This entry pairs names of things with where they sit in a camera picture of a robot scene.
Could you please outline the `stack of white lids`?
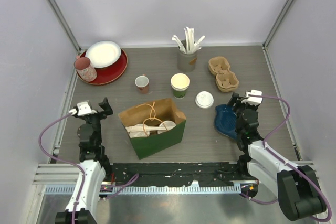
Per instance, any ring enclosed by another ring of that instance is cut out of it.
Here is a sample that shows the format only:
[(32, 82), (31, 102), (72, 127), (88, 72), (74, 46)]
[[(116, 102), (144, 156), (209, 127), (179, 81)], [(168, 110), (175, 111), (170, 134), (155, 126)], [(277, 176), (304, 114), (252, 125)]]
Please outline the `stack of white lids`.
[(208, 109), (214, 104), (214, 98), (211, 93), (201, 91), (195, 98), (195, 103), (199, 108)]

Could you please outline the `straw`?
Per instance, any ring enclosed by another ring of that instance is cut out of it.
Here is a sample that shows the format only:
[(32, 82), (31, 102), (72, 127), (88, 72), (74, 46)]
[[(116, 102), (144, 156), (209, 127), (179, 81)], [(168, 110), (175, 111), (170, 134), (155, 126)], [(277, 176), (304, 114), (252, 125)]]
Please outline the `straw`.
[(144, 133), (146, 133), (145, 126), (128, 126), (125, 129), (128, 133), (130, 133), (130, 132), (144, 132)]
[(145, 126), (146, 131), (155, 131), (155, 130), (159, 130), (159, 126)]

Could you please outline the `white cup lid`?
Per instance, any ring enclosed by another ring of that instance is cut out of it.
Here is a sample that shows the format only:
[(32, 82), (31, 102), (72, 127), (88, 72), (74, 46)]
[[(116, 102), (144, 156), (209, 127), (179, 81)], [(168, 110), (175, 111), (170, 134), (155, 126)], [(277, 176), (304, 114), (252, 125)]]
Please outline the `white cup lid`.
[(144, 132), (130, 132), (128, 133), (129, 137), (136, 138), (136, 137), (148, 137), (150, 135), (150, 131)]
[(172, 128), (176, 127), (176, 123), (173, 121), (163, 121), (159, 125), (159, 130), (157, 131), (158, 134), (167, 132), (168, 130), (171, 130)]

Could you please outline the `green paper bag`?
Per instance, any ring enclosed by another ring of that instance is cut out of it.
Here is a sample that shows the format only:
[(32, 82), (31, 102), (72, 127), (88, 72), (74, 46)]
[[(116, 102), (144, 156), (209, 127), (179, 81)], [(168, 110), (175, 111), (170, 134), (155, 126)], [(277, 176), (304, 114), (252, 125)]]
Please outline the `green paper bag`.
[(176, 123), (176, 127), (161, 134), (155, 130), (150, 131), (148, 137), (129, 137), (139, 159), (147, 158), (180, 143), (186, 124), (185, 114), (177, 108), (175, 102), (170, 98), (128, 108), (119, 113), (119, 119), (125, 128), (128, 126), (159, 126), (163, 121)]

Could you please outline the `stack of green paper cups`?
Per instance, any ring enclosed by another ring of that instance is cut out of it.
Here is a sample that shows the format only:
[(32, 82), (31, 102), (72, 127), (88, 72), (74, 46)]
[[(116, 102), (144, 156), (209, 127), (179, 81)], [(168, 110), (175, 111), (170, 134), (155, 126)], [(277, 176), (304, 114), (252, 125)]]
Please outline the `stack of green paper cups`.
[(189, 85), (190, 79), (186, 74), (177, 73), (171, 77), (171, 87), (173, 88), (173, 95), (177, 99), (182, 99), (185, 97)]

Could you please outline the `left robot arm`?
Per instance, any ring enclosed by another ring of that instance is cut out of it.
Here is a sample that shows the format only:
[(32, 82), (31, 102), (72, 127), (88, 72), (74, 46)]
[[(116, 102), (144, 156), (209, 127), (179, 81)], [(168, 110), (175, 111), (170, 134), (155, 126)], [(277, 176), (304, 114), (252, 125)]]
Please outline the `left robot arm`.
[(63, 212), (56, 214), (55, 223), (97, 223), (96, 210), (102, 182), (112, 174), (112, 166), (102, 145), (101, 120), (113, 114), (108, 99), (99, 103), (102, 111), (92, 108), (89, 101), (78, 103), (72, 114), (85, 121), (77, 129), (79, 137), (79, 176), (72, 197)]

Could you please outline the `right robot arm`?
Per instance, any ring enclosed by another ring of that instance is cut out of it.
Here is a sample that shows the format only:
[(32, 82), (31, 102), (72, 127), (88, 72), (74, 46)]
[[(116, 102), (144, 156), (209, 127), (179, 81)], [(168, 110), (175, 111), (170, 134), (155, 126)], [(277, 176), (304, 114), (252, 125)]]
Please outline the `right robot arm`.
[(236, 115), (236, 142), (246, 159), (237, 166), (239, 177), (250, 179), (253, 176), (261, 180), (277, 197), (282, 213), (290, 221), (306, 217), (318, 220), (317, 215), (326, 212), (323, 221), (328, 222), (332, 210), (314, 169), (287, 160), (259, 134), (257, 109), (264, 98), (262, 92), (251, 90), (243, 97), (233, 93), (227, 104)]

